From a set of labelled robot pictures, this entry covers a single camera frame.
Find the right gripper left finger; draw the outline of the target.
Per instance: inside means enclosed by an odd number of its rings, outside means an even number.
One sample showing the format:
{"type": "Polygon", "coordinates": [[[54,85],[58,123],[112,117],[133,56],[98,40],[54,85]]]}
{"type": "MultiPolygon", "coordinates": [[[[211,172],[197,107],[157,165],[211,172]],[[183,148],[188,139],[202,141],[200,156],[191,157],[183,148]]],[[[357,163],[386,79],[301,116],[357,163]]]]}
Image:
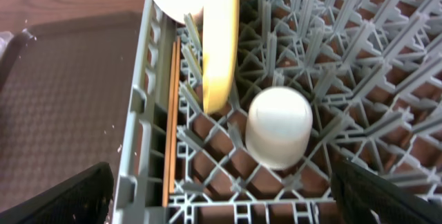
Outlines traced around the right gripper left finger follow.
{"type": "Polygon", "coordinates": [[[110,165],[99,162],[1,213],[1,224],[104,223],[113,200],[110,165]]]}

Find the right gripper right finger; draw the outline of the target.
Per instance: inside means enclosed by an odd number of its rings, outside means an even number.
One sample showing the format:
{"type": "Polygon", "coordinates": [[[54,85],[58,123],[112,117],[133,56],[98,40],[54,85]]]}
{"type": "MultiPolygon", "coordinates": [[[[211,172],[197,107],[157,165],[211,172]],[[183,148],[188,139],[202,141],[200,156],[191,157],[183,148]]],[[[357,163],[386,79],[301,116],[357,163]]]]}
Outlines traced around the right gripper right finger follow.
{"type": "Polygon", "coordinates": [[[407,193],[348,160],[332,165],[331,194],[346,223],[441,222],[441,207],[407,193]]]}

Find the small white green cup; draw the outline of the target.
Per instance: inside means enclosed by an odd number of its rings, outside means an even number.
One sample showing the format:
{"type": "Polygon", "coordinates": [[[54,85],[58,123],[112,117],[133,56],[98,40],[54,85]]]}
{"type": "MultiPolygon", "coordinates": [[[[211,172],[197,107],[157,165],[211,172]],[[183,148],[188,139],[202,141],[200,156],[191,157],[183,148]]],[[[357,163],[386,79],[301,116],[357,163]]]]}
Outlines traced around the small white green cup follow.
{"type": "Polygon", "coordinates": [[[246,148],[263,166],[287,169],[303,157],[312,124],[312,109],[301,93],[287,86],[266,88],[249,106],[246,148]]]}

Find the wooden chopstick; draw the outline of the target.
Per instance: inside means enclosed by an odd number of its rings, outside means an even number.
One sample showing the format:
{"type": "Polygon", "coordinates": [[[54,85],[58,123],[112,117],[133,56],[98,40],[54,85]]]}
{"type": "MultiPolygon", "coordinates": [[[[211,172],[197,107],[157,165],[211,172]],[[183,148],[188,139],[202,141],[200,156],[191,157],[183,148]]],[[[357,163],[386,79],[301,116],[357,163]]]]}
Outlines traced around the wooden chopstick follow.
{"type": "Polygon", "coordinates": [[[175,79],[175,58],[177,42],[173,42],[173,49],[171,53],[171,72],[169,80],[169,103],[167,112],[167,126],[166,126],[166,144],[164,154],[164,179],[163,179],[163,196],[162,207],[167,207],[169,200],[169,181],[170,181],[170,163],[171,163],[171,136],[172,136],[172,121],[173,121],[173,96],[174,96],[174,79],[175,79]]]}
{"type": "Polygon", "coordinates": [[[171,168],[169,172],[169,193],[173,194],[175,191],[175,170],[176,170],[176,154],[177,154],[177,117],[178,117],[178,103],[179,103],[179,81],[180,81],[180,53],[181,53],[181,38],[178,37],[175,51],[175,77],[173,85],[173,117],[172,117],[172,134],[171,134],[171,168]]]}

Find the yellow plate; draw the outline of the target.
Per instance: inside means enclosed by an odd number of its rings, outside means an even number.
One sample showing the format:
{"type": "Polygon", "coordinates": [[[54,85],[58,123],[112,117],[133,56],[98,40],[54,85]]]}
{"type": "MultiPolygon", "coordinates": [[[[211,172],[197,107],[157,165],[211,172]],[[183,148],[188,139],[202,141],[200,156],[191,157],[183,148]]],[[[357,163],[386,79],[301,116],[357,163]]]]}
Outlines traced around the yellow plate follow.
{"type": "Polygon", "coordinates": [[[204,0],[203,108],[222,109],[231,91],[238,49],[239,0],[204,0]]]}

